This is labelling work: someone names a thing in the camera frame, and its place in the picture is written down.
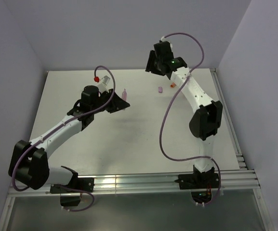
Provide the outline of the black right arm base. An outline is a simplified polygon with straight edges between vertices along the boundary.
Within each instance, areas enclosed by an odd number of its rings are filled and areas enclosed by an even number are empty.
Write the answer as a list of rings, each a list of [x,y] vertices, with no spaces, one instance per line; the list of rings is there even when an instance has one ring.
[[[212,189],[217,189],[217,193],[220,191],[220,180],[217,173],[180,174],[174,182],[179,184],[180,190],[191,190],[192,199],[200,205],[212,201]]]

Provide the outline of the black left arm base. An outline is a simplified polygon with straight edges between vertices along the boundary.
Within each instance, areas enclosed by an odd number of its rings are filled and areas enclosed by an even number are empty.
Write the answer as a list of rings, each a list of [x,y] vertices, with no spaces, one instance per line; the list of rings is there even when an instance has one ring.
[[[60,195],[60,205],[70,212],[80,212],[89,209],[95,202],[93,195],[94,178],[76,178],[68,185],[53,184],[50,187],[50,194]],[[91,202],[84,208],[77,208],[83,194],[91,197]]]

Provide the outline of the purple highlighter pen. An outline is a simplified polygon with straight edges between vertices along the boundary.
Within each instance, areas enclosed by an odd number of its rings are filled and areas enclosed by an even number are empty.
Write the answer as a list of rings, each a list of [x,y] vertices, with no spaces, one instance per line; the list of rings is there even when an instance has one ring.
[[[122,98],[124,101],[127,101],[127,91],[126,91],[126,89],[123,90],[122,95],[121,95],[121,98]]]

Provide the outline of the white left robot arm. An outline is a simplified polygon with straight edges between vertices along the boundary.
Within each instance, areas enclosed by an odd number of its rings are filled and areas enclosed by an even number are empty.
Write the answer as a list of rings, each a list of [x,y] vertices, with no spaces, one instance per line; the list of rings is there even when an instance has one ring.
[[[68,139],[87,128],[96,113],[115,113],[128,107],[130,104],[114,89],[100,91],[97,86],[86,86],[62,121],[38,138],[15,144],[8,170],[13,188],[17,191],[37,190],[45,184],[53,184],[61,185],[67,192],[80,190],[82,183],[78,172],[65,166],[50,168],[50,156]]]

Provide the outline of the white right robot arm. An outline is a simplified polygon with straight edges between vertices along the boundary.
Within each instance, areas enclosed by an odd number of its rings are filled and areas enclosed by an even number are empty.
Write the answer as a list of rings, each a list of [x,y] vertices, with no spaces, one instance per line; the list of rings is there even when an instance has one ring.
[[[172,44],[164,38],[154,44],[146,65],[146,72],[166,76],[178,87],[177,93],[182,93],[189,102],[193,117],[189,122],[192,135],[200,144],[199,154],[193,157],[193,182],[197,187],[205,187],[210,181],[208,173],[212,172],[214,137],[222,121],[223,104],[211,98],[198,82],[192,77],[192,69],[181,57],[175,57]]]

